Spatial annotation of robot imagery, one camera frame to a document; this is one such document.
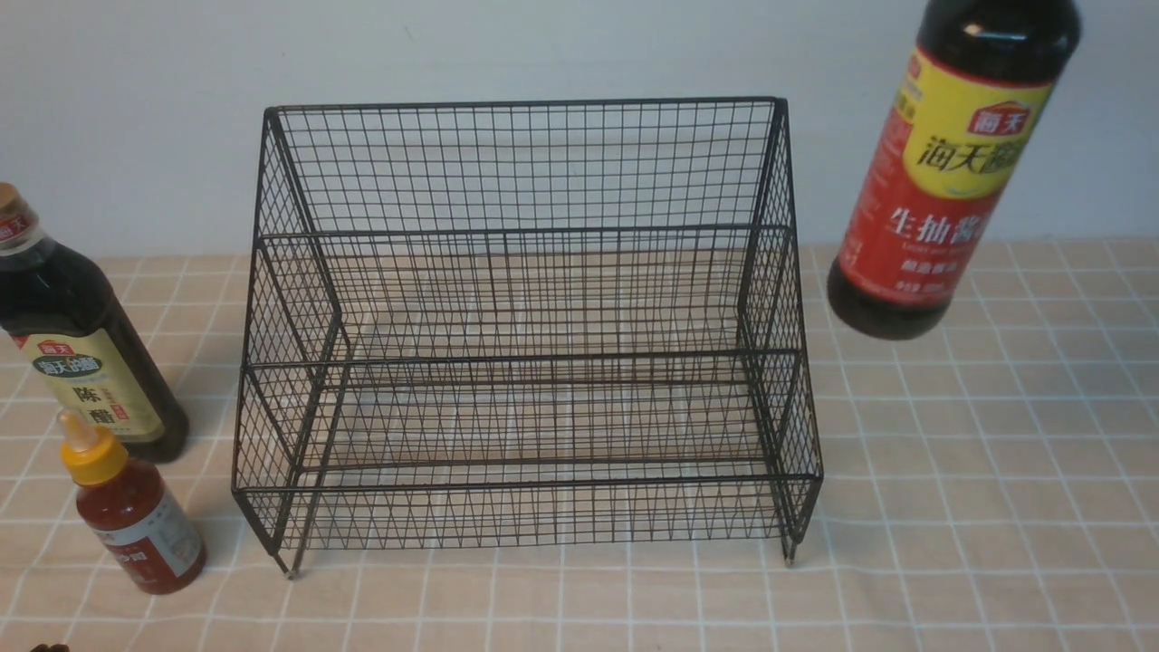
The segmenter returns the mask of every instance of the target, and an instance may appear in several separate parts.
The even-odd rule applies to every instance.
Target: plastic bottle
[[[946,314],[1079,36],[1072,0],[930,1],[829,272],[851,328],[906,340]]]
[[[60,460],[80,485],[80,518],[145,593],[189,586],[205,567],[205,544],[156,467],[131,460],[108,428],[73,411],[57,420],[65,435]]]
[[[57,401],[105,426],[139,460],[172,462],[189,418],[93,261],[44,234],[0,183],[0,328]]]

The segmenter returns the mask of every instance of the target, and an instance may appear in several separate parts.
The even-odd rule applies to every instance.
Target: metal wire grid
[[[268,551],[790,558],[822,470],[789,177],[775,100],[269,111],[234,472]]]

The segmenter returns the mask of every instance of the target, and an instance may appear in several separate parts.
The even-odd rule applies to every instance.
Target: cork stopper
[[[0,214],[17,212],[24,205],[20,190],[12,183],[0,182]]]

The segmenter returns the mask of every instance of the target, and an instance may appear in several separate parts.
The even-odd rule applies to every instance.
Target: wire shelf frame
[[[779,537],[823,469],[787,103],[265,111],[232,490],[307,549]]]

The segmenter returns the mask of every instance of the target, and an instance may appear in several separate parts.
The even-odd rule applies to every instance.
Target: yellow and cream label
[[[918,188],[946,199],[1003,189],[1052,88],[974,80],[916,50],[897,94],[897,110],[912,126],[905,171]]]
[[[104,426],[126,444],[146,444],[163,433],[161,419],[104,330],[86,338],[13,338],[32,368],[67,409]]]

